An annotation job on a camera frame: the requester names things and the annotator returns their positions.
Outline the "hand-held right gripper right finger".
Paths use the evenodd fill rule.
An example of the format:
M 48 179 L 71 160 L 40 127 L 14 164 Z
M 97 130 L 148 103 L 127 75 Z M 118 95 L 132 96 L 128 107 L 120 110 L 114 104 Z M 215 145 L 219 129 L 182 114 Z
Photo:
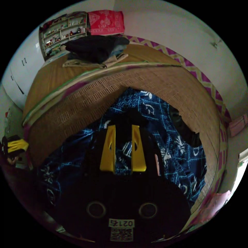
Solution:
M 132 125 L 131 172 L 145 171 L 146 162 L 140 134 L 140 127 L 137 125 Z

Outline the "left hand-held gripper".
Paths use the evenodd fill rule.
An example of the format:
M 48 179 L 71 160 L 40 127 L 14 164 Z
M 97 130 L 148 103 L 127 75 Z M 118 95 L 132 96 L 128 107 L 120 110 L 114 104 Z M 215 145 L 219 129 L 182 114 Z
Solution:
M 13 135 L 10 137 L 3 136 L 1 149 L 4 158 L 19 156 L 22 150 L 26 151 L 29 144 L 25 140 L 21 140 L 18 135 Z

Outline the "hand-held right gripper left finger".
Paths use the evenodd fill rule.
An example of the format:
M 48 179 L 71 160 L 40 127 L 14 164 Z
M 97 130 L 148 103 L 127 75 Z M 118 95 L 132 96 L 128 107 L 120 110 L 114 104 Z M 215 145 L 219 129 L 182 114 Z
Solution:
M 100 162 L 100 170 L 102 172 L 115 173 L 115 138 L 116 126 L 108 126 Z

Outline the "person's left hand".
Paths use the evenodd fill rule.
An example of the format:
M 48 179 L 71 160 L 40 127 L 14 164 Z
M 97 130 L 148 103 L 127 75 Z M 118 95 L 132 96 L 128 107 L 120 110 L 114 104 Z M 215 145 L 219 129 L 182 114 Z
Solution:
M 16 163 L 22 161 L 22 158 L 20 156 L 15 156 L 15 157 L 7 157 L 7 162 L 9 165 L 15 166 Z

